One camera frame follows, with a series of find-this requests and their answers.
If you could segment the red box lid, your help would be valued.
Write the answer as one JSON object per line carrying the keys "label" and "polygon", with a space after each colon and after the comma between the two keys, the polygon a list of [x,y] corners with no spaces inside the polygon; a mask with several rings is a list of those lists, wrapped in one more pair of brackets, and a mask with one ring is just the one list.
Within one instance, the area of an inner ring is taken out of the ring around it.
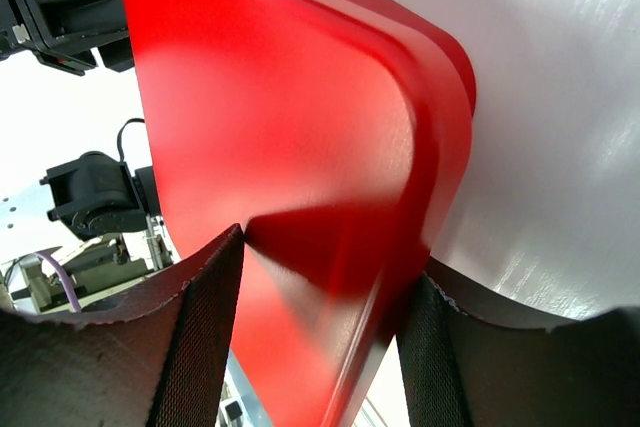
{"label": "red box lid", "polygon": [[243,227],[233,353],[274,425],[350,425],[469,161],[469,56],[394,0],[124,5],[174,245]]}

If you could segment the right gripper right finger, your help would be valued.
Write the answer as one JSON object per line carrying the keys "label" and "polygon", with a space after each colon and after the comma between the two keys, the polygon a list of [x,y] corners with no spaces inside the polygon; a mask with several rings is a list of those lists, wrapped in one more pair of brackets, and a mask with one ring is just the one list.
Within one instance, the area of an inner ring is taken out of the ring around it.
{"label": "right gripper right finger", "polygon": [[636,426],[639,310],[518,329],[462,310],[427,275],[397,335],[412,426]]}

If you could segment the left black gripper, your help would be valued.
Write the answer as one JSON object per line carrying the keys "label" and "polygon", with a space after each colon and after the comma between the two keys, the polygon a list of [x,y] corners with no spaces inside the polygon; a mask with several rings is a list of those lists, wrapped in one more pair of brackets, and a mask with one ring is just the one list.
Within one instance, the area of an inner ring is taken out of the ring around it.
{"label": "left black gripper", "polygon": [[1,59],[28,51],[44,66],[83,76],[134,67],[123,0],[1,0]]}

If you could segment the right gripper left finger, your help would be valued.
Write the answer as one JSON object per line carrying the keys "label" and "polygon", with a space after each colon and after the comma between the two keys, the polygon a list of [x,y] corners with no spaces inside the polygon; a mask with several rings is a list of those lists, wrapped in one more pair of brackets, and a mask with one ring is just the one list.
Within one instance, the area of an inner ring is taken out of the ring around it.
{"label": "right gripper left finger", "polygon": [[212,426],[243,269],[233,225],[77,313],[1,314],[5,426]]}

